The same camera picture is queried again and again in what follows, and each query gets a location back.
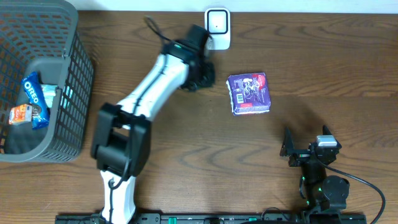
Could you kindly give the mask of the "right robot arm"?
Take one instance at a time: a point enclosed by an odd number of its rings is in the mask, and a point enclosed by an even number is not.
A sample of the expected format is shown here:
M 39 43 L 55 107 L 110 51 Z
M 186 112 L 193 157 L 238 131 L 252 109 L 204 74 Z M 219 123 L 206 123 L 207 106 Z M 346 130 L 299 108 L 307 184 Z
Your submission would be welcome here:
M 301 197 L 308 201 L 313 212 L 338 212 L 346 208 L 349 182 L 336 175 L 327 175 L 326 166 L 336 160 L 341 144 L 327 126 L 306 149 L 296 149 L 292 133 L 285 128 L 280 156 L 288 157 L 290 167 L 300 167 L 302 177 L 299 185 Z

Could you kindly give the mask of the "blue Oreo cookie pack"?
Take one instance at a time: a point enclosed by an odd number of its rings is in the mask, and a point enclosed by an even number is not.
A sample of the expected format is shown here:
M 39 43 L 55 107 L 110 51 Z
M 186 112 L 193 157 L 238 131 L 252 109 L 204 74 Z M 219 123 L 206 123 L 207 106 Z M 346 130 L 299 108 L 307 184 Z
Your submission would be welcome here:
M 39 83 L 39 74 L 32 72 L 21 82 L 23 89 L 32 105 L 32 129 L 41 129 L 49 125 L 50 114 L 45 97 Z

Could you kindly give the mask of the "purple sanitary pad pack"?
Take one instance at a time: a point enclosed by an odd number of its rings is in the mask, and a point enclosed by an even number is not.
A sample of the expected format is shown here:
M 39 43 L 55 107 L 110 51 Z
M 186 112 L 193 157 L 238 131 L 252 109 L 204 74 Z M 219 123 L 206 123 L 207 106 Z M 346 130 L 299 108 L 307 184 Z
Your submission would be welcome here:
M 264 72 L 230 75 L 227 78 L 226 86 L 234 116 L 270 111 L 271 98 Z

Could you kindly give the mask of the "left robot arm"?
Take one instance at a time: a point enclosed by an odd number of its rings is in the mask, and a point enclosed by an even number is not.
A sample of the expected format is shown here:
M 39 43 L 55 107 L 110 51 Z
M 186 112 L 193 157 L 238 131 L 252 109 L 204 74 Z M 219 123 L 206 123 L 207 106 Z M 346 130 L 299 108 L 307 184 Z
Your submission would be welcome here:
M 104 183 L 104 223 L 129 223 L 135 213 L 134 191 L 150 153 L 152 122 L 175 90 L 211 86 L 212 40 L 174 40 L 162 47 L 147 76 L 116 104 L 98 111 L 91 146 Z

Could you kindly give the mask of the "mint green wipes pack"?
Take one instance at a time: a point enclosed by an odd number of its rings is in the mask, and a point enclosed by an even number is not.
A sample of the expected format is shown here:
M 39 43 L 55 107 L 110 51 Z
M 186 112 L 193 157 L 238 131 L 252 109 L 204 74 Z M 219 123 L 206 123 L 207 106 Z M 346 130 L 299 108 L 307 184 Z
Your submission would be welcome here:
M 44 94 L 44 99 L 45 99 L 45 103 L 47 105 L 48 108 L 51 108 L 53 105 L 53 98 L 56 96 L 57 94 L 57 89 L 58 86 L 57 85 L 41 85 L 43 94 Z

